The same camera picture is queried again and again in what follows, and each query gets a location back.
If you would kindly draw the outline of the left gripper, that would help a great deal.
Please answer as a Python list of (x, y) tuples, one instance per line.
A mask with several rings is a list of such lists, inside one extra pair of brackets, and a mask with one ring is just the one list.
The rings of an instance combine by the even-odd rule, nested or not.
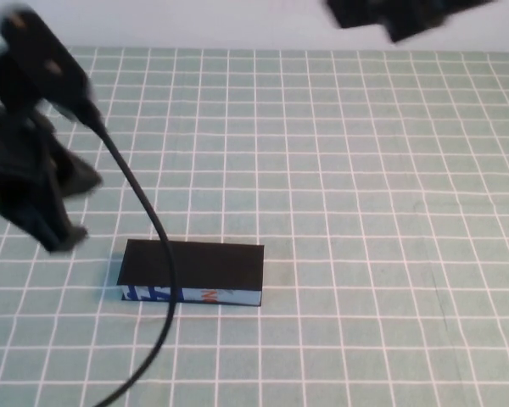
[(103, 180), (55, 136), (37, 109), (41, 97), (7, 53), (0, 53), (0, 216), (49, 253), (65, 253), (88, 235), (73, 226), (64, 200), (92, 192)]

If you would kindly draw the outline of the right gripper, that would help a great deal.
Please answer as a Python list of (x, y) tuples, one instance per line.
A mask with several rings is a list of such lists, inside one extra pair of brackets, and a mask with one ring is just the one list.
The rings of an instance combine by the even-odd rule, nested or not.
[(382, 26), (392, 43), (438, 28), (454, 14), (483, 7), (484, 0), (327, 0), (340, 29)]

